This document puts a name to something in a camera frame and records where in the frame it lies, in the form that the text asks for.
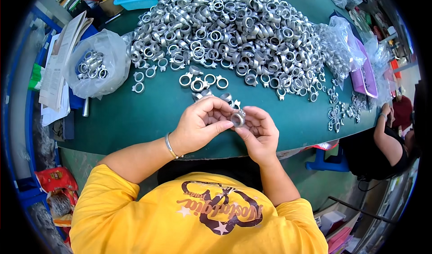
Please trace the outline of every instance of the green table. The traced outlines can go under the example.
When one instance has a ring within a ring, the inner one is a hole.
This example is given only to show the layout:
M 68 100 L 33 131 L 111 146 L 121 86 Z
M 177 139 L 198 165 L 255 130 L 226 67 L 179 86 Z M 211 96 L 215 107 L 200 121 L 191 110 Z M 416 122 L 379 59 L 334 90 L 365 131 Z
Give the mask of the green table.
M 286 0 L 297 10 L 302 11 L 311 22 L 328 23 L 334 9 L 348 17 L 345 10 L 336 7 L 331 0 Z M 107 29 L 119 35 L 132 31 L 138 22 L 138 15 L 143 10 L 124 11 L 122 16 L 110 24 Z M 331 105 L 329 97 L 321 91 L 316 102 L 309 102 L 306 96 L 285 96 L 279 101 L 275 90 L 247 86 L 244 79 L 237 77 L 232 70 L 218 66 L 216 69 L 205 69 L 205 74 L 220 74 L 229 80 L 225 90 L 211 86 L 213 94 L 220 96 L 230 92 L 233 99 L 241 101 L 242 106 L 258 106 L 269 112 L 280 132 L 278 151 L 285 151 L 346 137 L 374 126 L 376 111 L 364 111 L 360 123 L 346 117 L 345 126 L 339 133 L 329 131 L 327 112 Z M 129 78 L 116 90 L 102 100 L 92 99 L 90 116 L 82 117 L 81 112 L 75 114 L 75 139 L 59 146 L 84 152 L 107 155 L 135 143 L 143 143 L 163 137 L 177 126 L 182 112 L 193 103 L 190 88 L 180 86 L 178 79 L 186 70 L 159 72 L 153 79 L 146 79 L 143 94 L 131 91 L 135 84 L 131 66 Z M 331 72 L 326 69 L 326 87 L 331 87 Z M 351 79 L 345 80 L 343 92 L 339 92 L 339 100 L 351 103 L 353 85 Z M 214 138 L 206 147 L 190 153 L 185 159 L 215 159 L 246 155 L 246 147 L 238 135 L 225 131 Z

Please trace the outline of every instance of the red bag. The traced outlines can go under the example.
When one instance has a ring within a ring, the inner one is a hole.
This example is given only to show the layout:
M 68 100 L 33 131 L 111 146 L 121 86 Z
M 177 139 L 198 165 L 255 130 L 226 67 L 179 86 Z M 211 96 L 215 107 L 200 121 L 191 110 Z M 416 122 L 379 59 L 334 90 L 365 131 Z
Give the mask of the red bag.
M 78 190 L 77 182 L 65 167 L 56 167 L 44 171 L 35 171 L 40 186 L 46 193 L 60 188 Z

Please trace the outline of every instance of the silver bangle bracelet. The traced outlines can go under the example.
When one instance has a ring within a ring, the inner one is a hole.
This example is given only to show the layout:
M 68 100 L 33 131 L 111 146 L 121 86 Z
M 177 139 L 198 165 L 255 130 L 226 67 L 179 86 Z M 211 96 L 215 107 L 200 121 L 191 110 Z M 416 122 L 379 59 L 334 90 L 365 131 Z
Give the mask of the silver bangle bracelet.
M 166 144 L 166 147 L 168 148 L 168 150 L 170 151 L 170 153 L 172 154 L 172 156 L 173 156 L 175 159 L 178 159 L 179 157 L 183 157 L 184 155 L 182 155 L 182 156 L 178 156 L 178 155 L 176 155 L 176 153 L 174 153 L 174 151 L 172 150 L 171 145 L 170 145 L 169 140 L 168 140 L 168 136 L 169 136 L 170 134 L 171 134 L 171 132 L 168 132 L 168 133 L 165 135 L 165 144 Z
M 384 116 L 385 121 L 387 122 L 387 116 L 386 116 L 385 114 L 383 114 L 383 113 L 380 113 L 380 114 L 379 114 L 379 116 L 381 116 L 381 115 Z

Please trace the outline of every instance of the blue stool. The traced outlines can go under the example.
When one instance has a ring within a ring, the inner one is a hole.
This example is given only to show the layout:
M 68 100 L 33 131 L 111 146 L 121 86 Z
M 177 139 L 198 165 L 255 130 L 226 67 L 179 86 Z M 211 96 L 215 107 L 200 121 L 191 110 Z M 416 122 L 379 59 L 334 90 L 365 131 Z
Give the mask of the blue stool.
M 343 154 L 342 147 L 339 146 L 337 155 L 331 155 L 327 160 L 324 160 L 325 151 L 317 149 L 317 154 L 314 162 L 306 162 L 306 169 L 319 171 L 341 171 L 348 172 L 348 161 Z

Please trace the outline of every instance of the cable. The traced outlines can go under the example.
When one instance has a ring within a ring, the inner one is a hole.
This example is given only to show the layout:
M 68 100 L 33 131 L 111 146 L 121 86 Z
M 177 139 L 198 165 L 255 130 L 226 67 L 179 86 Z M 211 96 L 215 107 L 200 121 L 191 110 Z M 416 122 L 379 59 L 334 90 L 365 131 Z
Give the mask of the cable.
M 387 176 L 386 178 L 384 178 L 383 180 L 381 180 L 378 184 L 376 184 L 375 186 L 373 186 L 373 187 L 371 187 L 370 189 L 367 189 L 367 190 L 363 190 L 363 189 L 360 188 L 360 182 L 361 182 L 361 181 L 366 181 L 366 178 L 365 178 L 364 176 L 362 176 L 362 178 L 359 180 L 359 183 L 357 184 L 357 188 L 358 188 L 360 191 L 368 192 L 368 191 L 370 191 L 371 189 L 373 189 L 374 187 L 376 187 L 376 186 L 378 186 L 379 184 L 381 184 L 383 181 L 385 181 L 385 180 L 387 180 L 387 179 L 390 179 L 390 178 L 392 178 L 393 176 L 395 176 L 395 175 L 389 175 L 389 176 Z

